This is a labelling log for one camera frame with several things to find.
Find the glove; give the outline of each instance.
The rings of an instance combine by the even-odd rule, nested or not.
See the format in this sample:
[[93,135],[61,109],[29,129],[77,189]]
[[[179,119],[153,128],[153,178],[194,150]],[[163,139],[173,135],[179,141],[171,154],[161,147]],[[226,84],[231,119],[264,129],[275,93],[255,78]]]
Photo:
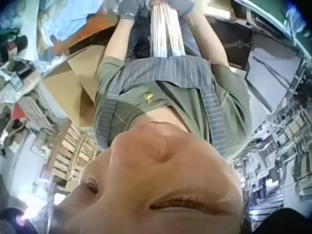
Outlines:
[[144,0],[123,0],[118,11],[122,19],[135,21],[139,9],[144,7]]
[[186,17],[195,7],[192,0],[165,0],[181,17]]

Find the small yellow pin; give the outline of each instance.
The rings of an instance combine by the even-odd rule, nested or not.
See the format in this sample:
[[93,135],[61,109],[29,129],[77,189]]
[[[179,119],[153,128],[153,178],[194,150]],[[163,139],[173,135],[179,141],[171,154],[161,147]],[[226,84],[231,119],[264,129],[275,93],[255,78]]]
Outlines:
[[149,94],[144,94],[143,96],[144,96],[144,99],[147,101],[148,104],[153,101],[154,94],[149,93]]

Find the olive green t-shirt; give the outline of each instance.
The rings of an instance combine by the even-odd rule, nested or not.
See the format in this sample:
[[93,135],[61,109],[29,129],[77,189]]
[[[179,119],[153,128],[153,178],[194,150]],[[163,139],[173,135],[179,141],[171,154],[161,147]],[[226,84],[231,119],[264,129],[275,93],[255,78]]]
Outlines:
[[[116,73],[126,66],[123,61],[106,57],[97,74],[98,90],[95,103],[95,127]],[[214,84],[226,131],[227,160],[235,157],[249,142],[251,113],[246,82],[228,67],[212,65]],[[197,137],[210,142],[209,124],[201,94],[197,89],[177,87],[164,81],[147,82],[132,87],[119,96],[112,119],[109,145],[122,132],[130,129],[132,121],[162,106],[172,106],[181,116],[188,129]]]

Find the short sleeve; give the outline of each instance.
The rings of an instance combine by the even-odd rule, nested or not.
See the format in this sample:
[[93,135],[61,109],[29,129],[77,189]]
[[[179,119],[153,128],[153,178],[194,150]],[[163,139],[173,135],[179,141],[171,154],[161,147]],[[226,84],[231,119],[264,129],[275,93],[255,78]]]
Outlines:
[[105,102],[108,88],[117,74],[117,72],[123,67],[124,61],[121,61],[113,57],[105,57],[98,68],[97,72],[97,95],[95,101],[95,113],[94,113],[94,125],[97,130],[99,114],[102,109],[102,105]]
[[225,124],[227,160],[231,160],[247,146],[251,138],[248,88],[245,79],[237,76],[229,67],[212,65],[212,72]]

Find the gray glove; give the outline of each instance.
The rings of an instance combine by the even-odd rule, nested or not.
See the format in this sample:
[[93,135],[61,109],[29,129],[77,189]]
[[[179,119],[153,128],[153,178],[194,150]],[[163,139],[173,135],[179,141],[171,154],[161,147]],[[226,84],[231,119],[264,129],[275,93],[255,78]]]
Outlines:
[[144,0],[123,0],[118,11],[121,18],[135,21],[139,9],[144,7]]
[[195,7],[195,3],[192,0],[165,0],[173,9],[177,11],[177,14],[181,17],[186,17]]

